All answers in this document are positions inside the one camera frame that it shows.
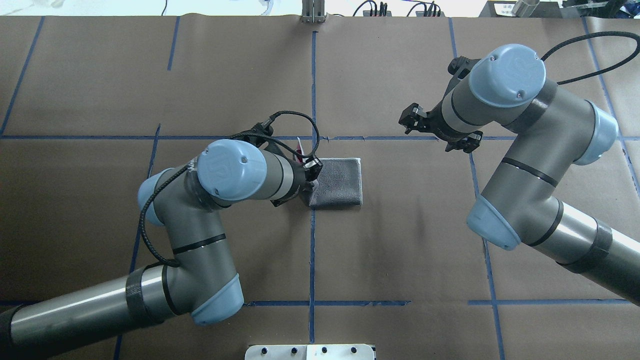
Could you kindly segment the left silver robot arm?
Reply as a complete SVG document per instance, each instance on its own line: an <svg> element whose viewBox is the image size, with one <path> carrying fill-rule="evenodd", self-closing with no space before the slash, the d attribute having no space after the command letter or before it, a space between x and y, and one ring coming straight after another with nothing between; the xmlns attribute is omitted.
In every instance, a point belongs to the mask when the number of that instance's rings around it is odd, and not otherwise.
<svg viewBox="0 0 640 360"><path fill-rule="evenodd" d="M243 307L220 213L247 199L275 207L322 170L242 139L220 139L181 168L147 178L138 191L139 229L157 262L127 276L1 314L1 358L40 360L153 327L189 313L197 325Z"/></svg>

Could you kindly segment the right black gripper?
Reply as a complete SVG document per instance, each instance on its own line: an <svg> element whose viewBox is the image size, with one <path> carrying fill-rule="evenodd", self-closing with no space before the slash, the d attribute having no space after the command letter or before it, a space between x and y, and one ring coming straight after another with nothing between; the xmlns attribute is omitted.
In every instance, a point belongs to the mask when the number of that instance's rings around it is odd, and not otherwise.
<svg viewBox="0 0 640 360"><path fill-rule="evenodd" d="M425 111L418 103L412 103L402 111L398 123L405 129L405 135L411 132L432 133L442 141L447 141L447 153L460 150L470 154L477 150L483 139L482 131L461 131L448 123L442 112L442 102L430 111Z"/></svg>

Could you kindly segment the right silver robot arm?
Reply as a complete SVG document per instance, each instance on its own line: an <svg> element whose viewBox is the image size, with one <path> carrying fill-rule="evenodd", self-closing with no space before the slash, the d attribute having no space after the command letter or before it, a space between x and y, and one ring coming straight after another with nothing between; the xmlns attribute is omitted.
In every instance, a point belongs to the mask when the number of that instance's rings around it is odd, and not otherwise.
<svg viewBox="0 0 640 360"><path fill-rule="evenodd" d="M568 205L553 193L570 166L587 166L610 150L617 120L547 77L529 47L506 44L481 59L453 59L442 100L430 110L410 104L398 123L432 133L446 151L471 153L482 127L516 135L467 216L467 226L508 251L525 244L638 305L639 243Z"/></svg>

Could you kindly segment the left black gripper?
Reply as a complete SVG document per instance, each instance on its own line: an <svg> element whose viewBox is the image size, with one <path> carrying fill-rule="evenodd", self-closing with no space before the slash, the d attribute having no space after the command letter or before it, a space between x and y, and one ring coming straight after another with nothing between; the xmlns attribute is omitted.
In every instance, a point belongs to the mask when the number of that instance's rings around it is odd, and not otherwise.
<svg viewBox="0 0 640 360"><path fill-rule="evenodd" d="M277 191L270 196L270 203L279 207L299 196L307 182L317 180L322 171L322 161L317 156L311 156L301 164L281 155L274 157L278 160L281 175Z"/></svg>

